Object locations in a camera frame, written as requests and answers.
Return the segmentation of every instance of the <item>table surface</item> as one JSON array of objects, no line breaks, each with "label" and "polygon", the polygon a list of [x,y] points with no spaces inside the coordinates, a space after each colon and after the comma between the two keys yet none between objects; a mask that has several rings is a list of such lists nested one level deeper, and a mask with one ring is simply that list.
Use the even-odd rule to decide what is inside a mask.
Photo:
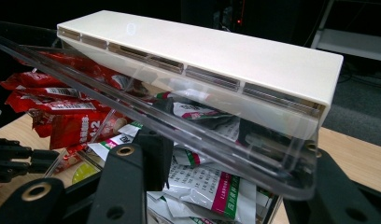
[{"label": "table surface", "polygon": [[[39,138],[31,128],[32,119],[24,115],[0,129],[0,138],[19,140],[22,146],[48,148],[49,138]],[[318,147],[328,152],[348,177],[381,192],[381,147],[325,128],[319,131]],[[0,188],[0,205],[19,186],[43,175],[23,175]],[[281,204],[275,224],[289,223]]]}]

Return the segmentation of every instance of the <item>screw hole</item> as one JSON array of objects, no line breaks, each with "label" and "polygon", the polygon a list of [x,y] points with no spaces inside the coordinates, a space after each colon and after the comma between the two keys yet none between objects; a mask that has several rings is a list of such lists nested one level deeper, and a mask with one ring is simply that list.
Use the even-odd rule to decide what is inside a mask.
[{"label": "screw hole", "polygon": [[106,212],[106,217],[111,220],[118,220],[124,215],[124,209],[121,206],[113,206]]},{"label": "screw hole", "polygon": [[117,154],[120,156],[128,156],[134,152],[134,148],[132,147],[121,147],[117,150]]},{"label": "screw hole", "polygon": [[26,202],[32,202],[43,198],[51,190],[51,185],[46,182],[38,183],[28,188],[21,196]]},{"label": "screw hole", "polygon": [[45,190],[44,187],[37,187],[37,188],[31,189],[30,190],[30,195],[36,196],[36,195],[42,193],[44,190]]},{"label": "screw hole", "polygon": [[119,150],[119,153],[123,153],[123,154],[125,154],[125,153],[129,153],[131,150],[128,148],[128,147],[125,147],[125,148],[121,148],[120,150]]},{"label": "screw hole", "polygon": [[307,144],[306,145],[307,149],[311,150],[311,151],[316,151],[317,150],[317,147],[315,144]]},{"label": "screw hole", "polygon": [[347,208],[346,213],[357,221],[365,222],[368,219],[361,211],[355,208]]}]

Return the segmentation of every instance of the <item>red snack wrapper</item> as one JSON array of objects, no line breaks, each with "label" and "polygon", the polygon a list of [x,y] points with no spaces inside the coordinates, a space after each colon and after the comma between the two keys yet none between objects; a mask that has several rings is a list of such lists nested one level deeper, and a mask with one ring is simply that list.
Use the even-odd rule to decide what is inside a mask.
[{"label": "red snack wrapper", "polygon": [[79,145],[74,145],[74,146],[67,147],[66,151],[68,152],[68,154],[71,155],[71,154],[75,154],[78,151],[86,149],[87,146],[88,146],[87,143],[82,143],[82,144],[79,144]]},{"label": "red snack wrapper", "polygon": [[81,99],[81,100],[91,100],[84,93],[77,91],[73,88],[18,88],[18,92],[23,94],[31,94],[38,97],[49,97],[53,99]]},{"label": "red snack wrapper", "polygon": [[128,85],[130,84],[129,78],[127,76],[122,75],[107,67],[104,67],[89,58],[77,55],[68,55],[58,52],[41,53],[60,63],[70,65],[78,71],[83,72],[90,77],[94,77],[100,81],[104,81],[118,90],[126,90]]},{"label": "red snack wrapper", "polygon": [[89,113],[92,111],[109,111],[110,108],[100,104],[98,101],[74,100],[53,100],[51,98],[36,97],[28,94],[21,94],[13,91],[6,101],[17,113],[25,112],[30,109],[39,109],[50,114],[70,114],[70,113]]},{"label": "red snack wrapper", "polygon": [[60,161],[60,163],[57,165],[56,169],[54,170],[54,173],[58,174],[81,161],[82,159],[79,157],[77,153],[65,155],[63,159]]},{"label": "red snack wrapper", "polygon": [[67,87],[55,77],[33,72],[14,73],[7,80],[0,81],[0,85],[9,91],[14,91],[19,86],[27,88]]},{"label": "red snack wrapper", "polygon": [[[90,142],[104,124],[107,113],[93,112],[87,114],[57,115],[52,122],[53,131],[50,136],[50,149],[70,147]],[[105,139],[129,120],[121,114],[109,118],[97,139]]]},{"label": "red snack wrapper", "polygon": [[49,137],[51,135],[54,115],[37,110],[28,113],[33,118],[33,129],[39,137]]}]

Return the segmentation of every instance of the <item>black clamp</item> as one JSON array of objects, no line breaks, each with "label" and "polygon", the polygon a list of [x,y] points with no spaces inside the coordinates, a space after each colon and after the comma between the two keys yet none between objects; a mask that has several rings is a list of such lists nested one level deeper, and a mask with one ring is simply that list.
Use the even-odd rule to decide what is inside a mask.
[{"label": "black clamp", "polygon": [[59,156],[57,151],[22,147],[19,141],[0,138],[0,183],[8,183],[18,175],[44,174]]}]

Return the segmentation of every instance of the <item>vent grille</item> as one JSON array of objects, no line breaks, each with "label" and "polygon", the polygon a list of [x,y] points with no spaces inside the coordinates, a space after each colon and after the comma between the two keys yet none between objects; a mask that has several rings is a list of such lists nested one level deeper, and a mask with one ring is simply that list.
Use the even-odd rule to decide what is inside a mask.
[{"label": "vent grille", "polygon": [[193,77],[231,91],[238,91],[240,86],[240,81],[237,79],[208,72],[193,66],[188,66],[185,72],[187,77]]},{"label": "vent grille", "polygon": [[97,39],[88,35],[83,35],[81,37],[81,40],[83,43],[95,46],[99,49],[106,49],[106,46],[107,46],[105,40]]},{"label": "vent grille", "polygon": [[324,109],[323,105],[250,83],[246,83],[243,94],[277,105],[287,106],[316,118],[319,118]]},{"label": "vent grille", "polygon": [[148,57],[148,54],[143,51],[130,49],[130,48],[127,48],[118,44],[113,44],[113,43],[109,43],[108,50],[111,52],[120,54],[122,56],[126,56],[131,59],[138,60],[140,62],[145,62]]},{"label": "vent grille", "polygon": [[80,33],[78,33],[78,32],[70,31],[70,30],[64,29],[62,27],[59,27],[57,32],[59,33],[59,35],[80,41]]},{"label": "vent grille", "polygon": [[151,56],[147,63],[151,65],[155,65],[157,67],[160,67],[162,69],[169,70],[174,73],[181,74],[182,71],[184,70],[184,64],[183,63],[178,63],[173,60],[165,59],[162,57],[157,57],[157,56]]}]

